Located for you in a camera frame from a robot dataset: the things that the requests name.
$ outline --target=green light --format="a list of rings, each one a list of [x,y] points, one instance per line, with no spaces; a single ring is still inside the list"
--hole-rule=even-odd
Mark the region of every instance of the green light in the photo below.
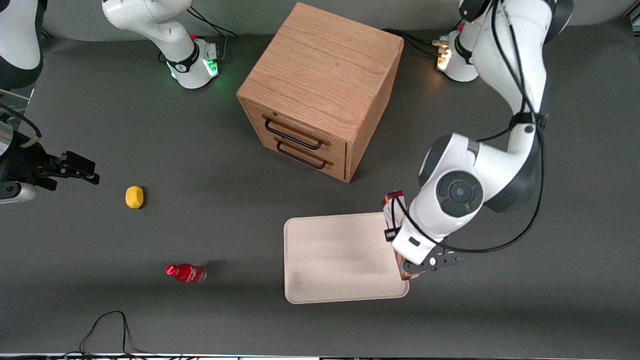
[[[202,59],[202,63],[207,68],[207,71],[212,78],[218,75],[218,62],[216,60]]]
[[[169,65],[169,62],[166,63],[166,66],[169,68],[169,71],[171,71],[171,77],[175,79],[175,74],[173,73],[173,69],[171,68],[171,65]]]

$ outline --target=gray backdrop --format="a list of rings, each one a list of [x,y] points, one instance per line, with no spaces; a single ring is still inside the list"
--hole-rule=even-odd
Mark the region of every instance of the gray backdrop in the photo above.
[[[297,0],[193,0],[192,5],[217,25],[239,34],[275,34]],[[574,0],[570,25],[615,19],[634,0]],[[458,0],[305,0],[304,3],[375,28],[442,29],[458,21]],[[188,13],[176,17],[197,35],[214,35]],[[114,28],[99,0],[52,0],[44,27],[56,37],[88,41],[139,39]]]

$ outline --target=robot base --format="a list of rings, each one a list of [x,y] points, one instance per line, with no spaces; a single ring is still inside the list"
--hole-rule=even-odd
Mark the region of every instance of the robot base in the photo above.
[[[447,35],[441,36],[440,40],[448,41],[453,45],[459,34],[460,32],[457,30],[452,31]],[[438,57],[437,69],[444,72],[452,80],[459,81],[461,83],[475,80],[475,78],[478,77],[478,73],[473,64],[467,64],[464,57],[458,54],[454,46],[448,48],[444,54],[441,54]]]
[[[167,63],[171,76],[187,89],[197,89],[205,86],[211,79],[218,76],[218,48],[202,39],[194,40],[199,47],[199,57],[187,72],[179,72]]]

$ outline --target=bottle cap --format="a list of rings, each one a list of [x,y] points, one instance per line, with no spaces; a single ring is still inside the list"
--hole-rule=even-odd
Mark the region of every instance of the bottle cap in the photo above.
[[[178,266],[169,265],[164,269],[164,272],[169,276],[174,276],[175,274],[178,273]]]

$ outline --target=bottle label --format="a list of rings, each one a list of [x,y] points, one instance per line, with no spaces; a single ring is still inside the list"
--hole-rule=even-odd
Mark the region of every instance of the bottle label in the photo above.
[[[191,271],[189,273],[189,276],[187,277],[187,279],[185,280],[186,282],[202,282],[204,281],[204,279],[206,278],[207,273],[204,271],[204,269],[198,271],[199,269],[195,266],[191,267]]]

